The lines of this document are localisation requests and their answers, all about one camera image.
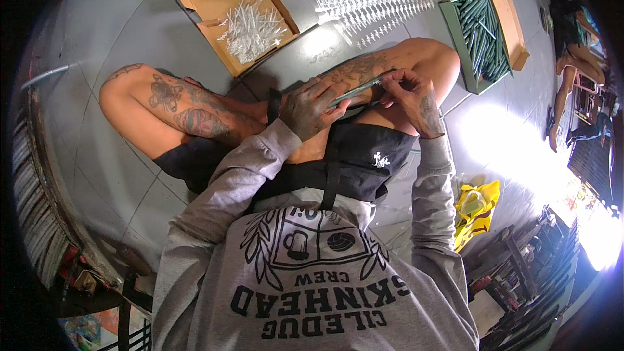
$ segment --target leg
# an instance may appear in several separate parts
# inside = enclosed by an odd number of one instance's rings
[[[450,72],[449,63],[445,63],[448,58],[457,63],[450,65]],[[440,104],[457,78],[459,59],[442,43],[412,38],[393,48],[349,60],[324,76],[355,88],[396,68],[414,68],[431,77]],[[366,90],[354,98],[353,104],[370,103],[382,94],[380,88]],[[129,65],[111,75],[100,90],[100,106],[111,125],[152,159],[188,141],[188,135],[236,146],[242,139],[261,132],[267,123],[266,102],[240,103],[145,64]],[[326,138],[327,132],[307,141],[291,161],[303,163],[322,158],[319,155],[324,154]],[[307,152],[310,156],[302,158]]]
[[[417,73],[431,78],[439,106],[457,81],[460,63],[457,53],[445,44],[425,38],[411,38],[393,48],[352,59],[330,70],[324,76],[330,77],[334,82],[348,82],[350,88],[355,88],[379,74],[397,68],[412,68]],[[354,102],[358,105],[369,103],[371,100],[379,99],[383,93],[381,88],[369,89],[356,97]],[[409,135],[417,134],[398,105],[390,108],[375,106],[361,114],[355,122],[384,126]],[[288,162],[298,164],[323,159],[327,138],[328,130],[319,133],[303,144]]]
[[[266,127],[249,106],[145,64],[111,75],[100,90],[100,107],[111,125],[152,159],[188,141],[189,135],[237,146]]]
[[[564,69],[564,80],[561,83],[561,87],[557,92],[557,96],[555,97],[555,124],[552,126],[549,132],[549,143],[550,147],[554,152],[557,152],[557,129],[559,127],[559,122],[561,121],[561,117],[564,115],[564,110],[566,108],[566,99],[568,95],[572,92],[572,85],[574,84],[574,77],[577,74],[576,68],[573,66],[566,66]]]
[[[407,68],[412,68],[416,73],[433,81],[435,101],[440,106],[457,81],[460,69],[459,56],[453,49],[437,41],[418,38],[410,43],[411,45],[406,49],[418,51],[419,55],[417,62]],[[417,135],[399,105],[393,105],[390,108],[375,106],[359,116],[355,122],[385,126],[412,136]]]
[[[592,55],[585,45],[573,43],[568,46],[568,50],[557,60],[557,74],[561,74],[567,66],[575,67],[597,85],[604,85],[605,73],[598,65],[596,56]]]

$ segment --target person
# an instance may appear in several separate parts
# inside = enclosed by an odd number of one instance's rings
[[[604,146],[605,137],[611,138],[613,135],[613,123],[611,117],[604,112],[598,113],[595,125],[581,126],[568,132],[566,145],[568,148],[577,141],[588,141],[600,137],[600,145]]]
[[[559,123],[564,115],[566,100],[572,93],[577,71],[598,86],[603,86],[606,78],[597,57],[583,44],[584,38],[579,25],[596,33],[596,37],[600,38],[597,30],[589,23],[585,14],[587,9],[578,1],[569,0],[550,0],[549,8],[555,24],[555,50],[558,56],[555,72],[558,76],[563,74],[561,87],[555,96],[554,120],[548,132],[550,148],[556,153]]]
[[[380,89],[327,108],[348,88],[388,71]],[[454,168],[437,108],[458,74],[459,58],[446,45],[408,40],[288,93],[268,126],[260,113],[267,103],[199,94],[147,66],[113,74],[100,92],[102,111],[148,156],[189,144],[190,134],[233,146],[205,191],[170,222],[154,292],[153,349],[478,349],[463,262],[453,249]],[[349,102],[369,103],[375,95],[376,106],[334,124]],[[344,190],[371,180],[382,185],[416,133],[421,164],[410,266],[366,232],[375,206]],[[325,190],[305,186],[256,200],[286,163],[304,168],[317,161],[325,172],[338,166],[338,173],[323,173],[331,178]]]

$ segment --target metal pipe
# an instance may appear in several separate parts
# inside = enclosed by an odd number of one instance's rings
[[[32,78],[32,79],[28,80],[27,82],[25,82],[24,84],[22,84],[22,86],[19,88],[19,90],[23,91],[23,90],[27,89],[28,87],[32,86],[34,83],[37,83],[39,80],[45,79],[48,76],[52,76],[53,74],[65,72],[68,69],[69,69],[69,64],[64,65],[64,66],[59,66],[58,68],[54,68],[53,70],[45,71],[44,73],[38,74],[34,78]]]

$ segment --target tile floor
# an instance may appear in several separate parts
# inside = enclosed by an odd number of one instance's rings
[[[98,90],[117,68],[146,62],[189,75],[210,90],[245,100],[262,100],[268,86],[285,90],[360,52],[329,25],[312,28],[316,15],[308,0],[283,0],[302,32],[292,44],[241,80],[232,80],[193,20],[177,0],[62,0],[42,34],[42,70],[71,64],[44,83],[45,123],[56,168],[75,213],[90,228],[139,250],[156,269],[169,218],[190,195],[184,183],[129,145],[104,119]],[[478,250],[505,226],[531,220],[547,203],[552,170],[565,168],[566,152],[554,154],[543,142],[547,106],[554,101],[552,38],[541,28],[539,6],[547,0],[514,0],[531,57],[515,77],[483,95],[465,90],[462,76],[441,106],[457,173],[473,183],[499,179],[502,192],[492,230],[465,250]],[[409,37],[452,40],[435,9],[408,21],[367,51]],[[569,106],[564,132],[572,122]],[[410,187],[419,155],[412,154],[389,185],[371,229],[398,252],[409,254]]]

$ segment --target yellow plastic bag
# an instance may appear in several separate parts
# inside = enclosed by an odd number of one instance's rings
[[[461,251],[473,236],[490,230],[492,212],[501,194],[500,186],[500,181],[479,187],[462,186],[462,194],[455,205],[457,214],[462,217],[456,226],[455,252]]]

